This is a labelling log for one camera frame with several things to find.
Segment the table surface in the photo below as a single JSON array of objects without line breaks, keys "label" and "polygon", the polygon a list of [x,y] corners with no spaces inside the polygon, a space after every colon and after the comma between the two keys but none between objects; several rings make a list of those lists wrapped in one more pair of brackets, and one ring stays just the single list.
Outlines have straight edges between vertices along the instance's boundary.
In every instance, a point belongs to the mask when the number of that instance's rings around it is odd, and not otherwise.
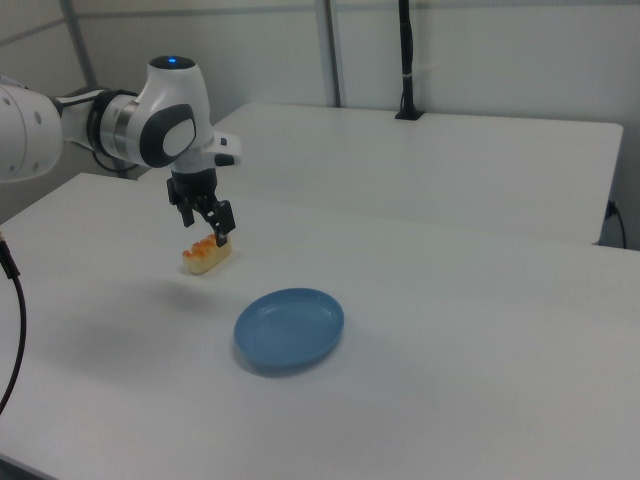
[{"label": "table surface", "polygon": [[[248,104],[221,192],[498,233],[595,243],[622,127],[613,124]],[[142,181],[163,182],[166,170]]]},{"label": "table surface", "polygon": [[[230,199],[201,277],[180,252],[207,226],[160,185],[81,175],[3,225],[30,323],[1,454],[61,480],[637,476],[635,252]],[[236,318],[300,286],[341,302],[341,343],[252,372]]]}]

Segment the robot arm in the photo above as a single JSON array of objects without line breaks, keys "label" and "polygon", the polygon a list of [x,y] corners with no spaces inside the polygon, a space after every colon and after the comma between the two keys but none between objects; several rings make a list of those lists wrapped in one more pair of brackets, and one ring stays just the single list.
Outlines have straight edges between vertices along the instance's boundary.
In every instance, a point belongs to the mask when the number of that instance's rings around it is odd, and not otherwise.
[{"label": "robot arm", "polygon": [[47,173],[71,141],[113,158],[152,168],[169,166],[169,200],[185,227],[200,213],[218,238],[235,228],[231,206],[215,196],[215,168],[235,165],[240,140],[209,122],[200,68],[188,58],[149,62],[140,95],[95,90],[48,98],[0,77],[0,182]]}]

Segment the orange toy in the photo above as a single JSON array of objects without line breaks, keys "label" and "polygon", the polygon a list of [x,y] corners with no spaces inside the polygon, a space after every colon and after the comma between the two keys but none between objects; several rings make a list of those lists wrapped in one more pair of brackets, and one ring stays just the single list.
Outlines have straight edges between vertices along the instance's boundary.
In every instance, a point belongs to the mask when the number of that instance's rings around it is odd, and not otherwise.
[{"label": "orange toy", "polygon": [[182,252],[182,263],[191,273],[200,275],[211,270],[231,253],[231,239],[222,247],[216,245],[216,236],[211,234],[204,240],[196,242],[191,250]]}]

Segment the white wall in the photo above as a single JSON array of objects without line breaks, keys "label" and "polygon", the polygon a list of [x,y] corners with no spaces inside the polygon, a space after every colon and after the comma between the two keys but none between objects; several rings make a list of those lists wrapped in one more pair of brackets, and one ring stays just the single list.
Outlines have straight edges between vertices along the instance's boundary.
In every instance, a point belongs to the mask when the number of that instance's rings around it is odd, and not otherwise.
[{"label": "white wall", "polygon": [[211,120],[250,101],[332,105],[314,0],[75,0],[98,83],[138,92],[150,59],[198,62]]},{"label": "white wall", "polygon": [[[504,6],[536,3],[565,6]],[[432,112],[622,124],[612,198],[640,249],[640,5],[615,3],[640,2],[412,2],[416,100]],[[346,105],[397,110],[397,2],[337,0],[336,16]],[[614,222],[604,244],[620,245]]]},{"label": "white wall", "polygon": [[[4,1],[0,16],[0,72],[46,95],[85,85],[75,49],[56,1]],[[93,159],[66,146],[47,175],[0,184],[0,223],[42,198],[80,171],[100,173]]]}]

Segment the blue dish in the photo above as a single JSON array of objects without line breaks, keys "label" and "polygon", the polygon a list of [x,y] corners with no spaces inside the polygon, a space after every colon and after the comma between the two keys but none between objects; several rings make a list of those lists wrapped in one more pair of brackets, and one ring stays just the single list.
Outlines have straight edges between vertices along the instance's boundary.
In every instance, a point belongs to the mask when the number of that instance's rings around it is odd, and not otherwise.
[{"label": "blue dish", "polygon": [[344,313],[331,296],[309,288],[270,293],[249,305],[233,332],[251,363],[292,368],[322,358],[336,346]]}]

